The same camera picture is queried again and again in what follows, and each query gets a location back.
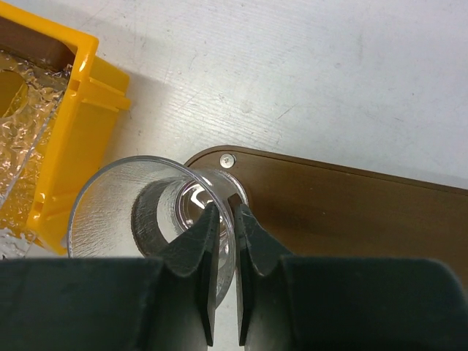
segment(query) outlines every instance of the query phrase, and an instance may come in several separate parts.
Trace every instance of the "brown board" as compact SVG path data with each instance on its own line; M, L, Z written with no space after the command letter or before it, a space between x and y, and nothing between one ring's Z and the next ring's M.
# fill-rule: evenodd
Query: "brown board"
M260 224L297 254L427 257L468 287L468 190L235 146L202 151L186 165L228 171Z

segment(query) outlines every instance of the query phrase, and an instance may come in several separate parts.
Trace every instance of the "yellow bin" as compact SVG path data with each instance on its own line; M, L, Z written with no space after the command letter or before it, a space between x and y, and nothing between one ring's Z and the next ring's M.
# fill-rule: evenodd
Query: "yellow bin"
M73 202L98 171L129 76L96 56L98 39L0 1L0 48L38 64L73 66L58 109L26 226L58 254Z

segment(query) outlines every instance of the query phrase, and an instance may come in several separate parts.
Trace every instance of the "screw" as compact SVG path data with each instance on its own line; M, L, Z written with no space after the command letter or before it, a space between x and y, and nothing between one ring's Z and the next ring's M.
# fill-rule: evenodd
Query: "screw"
M219 159L219 164L223 168L231 168L235 164L235 157L231 154L224 154Z

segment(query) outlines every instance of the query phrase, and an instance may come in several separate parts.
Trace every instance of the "white table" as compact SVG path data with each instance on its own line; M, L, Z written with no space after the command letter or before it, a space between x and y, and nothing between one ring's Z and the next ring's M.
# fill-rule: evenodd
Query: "white table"
M10 2L132 76L107 162L236 144L468 188L466 1ZM234 289L215 334L237 349Z

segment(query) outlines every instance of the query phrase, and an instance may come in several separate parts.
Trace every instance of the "transparent cup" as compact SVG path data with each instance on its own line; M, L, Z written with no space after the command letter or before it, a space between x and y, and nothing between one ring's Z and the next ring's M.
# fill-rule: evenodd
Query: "transparent cup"
M133 156L96 173L72 209L70 257L151 257L191 227L209 202L219 209L216 305L235 270L233 213L228 199L244 189L221 170L190 170L169 159Z

